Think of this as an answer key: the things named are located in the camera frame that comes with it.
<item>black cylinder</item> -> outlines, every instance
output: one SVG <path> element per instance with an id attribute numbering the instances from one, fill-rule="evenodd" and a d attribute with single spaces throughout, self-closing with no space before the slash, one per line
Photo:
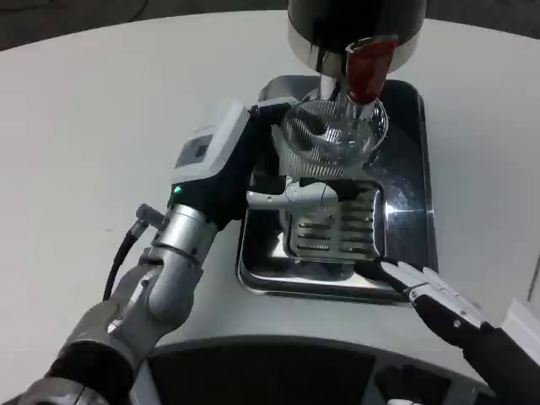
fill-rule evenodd
<path id="1" fill-rule="evenodd" d="M 403 44 L 424 22 L 427 0 L 289 0 L 294 29 L 324 51 L 343 54 L 351 42 L 397 35 Z"/>

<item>drip tray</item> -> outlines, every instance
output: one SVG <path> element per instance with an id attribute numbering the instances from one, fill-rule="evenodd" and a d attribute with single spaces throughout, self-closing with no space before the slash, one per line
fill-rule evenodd
<path id="1" fill-rule="evenodd" d="M 302 100 L 318 77 L 282 76 L 260 100 Z M 387 80 L 381 102 L 390 125 L 378 154 L 354 177 L 366 192 L 342 202 L 331 219 L 248 210 L 242 223 L 240 281 L 259 294 L 332 300 L 396 301 L 402 297 L 370 278 L 387 257 L 437 271 L 424 105 L 416 89 Z M 265 159 L 256 176 L 276 176 Z"/>
<path id="2" fill-rule="evenodd" d="M 290 256 L 335 262 L 372 261 L 382 256 L 382 192 L 374 183 L 358 183 L 365 191 L 356 201 L 341 202 L 330 217 L 310 219 L 283 213 L 289 222 L 286 250 Z"/>

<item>clear glass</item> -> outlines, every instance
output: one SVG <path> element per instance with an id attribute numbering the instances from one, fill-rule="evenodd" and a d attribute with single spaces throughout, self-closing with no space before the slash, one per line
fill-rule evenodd
<path id="1" fill-rule="evenodd" d="M 365 163 L 376 143 L 368 121 L 351 121 L 344 106 L 329 100 L 294 106 L 273 137 L 283 176 L 343 177 Z"/>

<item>metal grate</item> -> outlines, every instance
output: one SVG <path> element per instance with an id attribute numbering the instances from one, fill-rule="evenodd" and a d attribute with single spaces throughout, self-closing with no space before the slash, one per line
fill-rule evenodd
<path id="1" fill-rule="evenodd" d="M 353 202 L 341 202 L 335 214 L 324 219 L 292 215 L 289 250 L 299 258 L 372 261 L 381 255 L 376 243 L 376 222 L 382 219 L 376 186 Z"/>

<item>black cable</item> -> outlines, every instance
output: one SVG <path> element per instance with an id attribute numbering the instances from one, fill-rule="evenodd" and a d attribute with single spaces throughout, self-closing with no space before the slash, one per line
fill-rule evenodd
<path id="1" fill-rule="evenodd" d="M 135 236 L 131 230 L 129 230 L 126 233 L 126 236 L 124 236 L 124 240 L 121 242 L 120 247 L 116 252 L 115 258 L 112 261 L 112 267 L 109 271 L 109 277 L 107 277 L 105 291 L 103 292 L 103 301 L 107 301 L 111 297 L 112 288 L 115 285 L 115 279 L 116 275 L 118 274 L 118 270 L 120 270 L 120 266 L 124 263 L 124 260 L 126 260 L 127 254 L 129 253 L 133 245 L 135 245 L 137 239 L 138 237 Z"/>

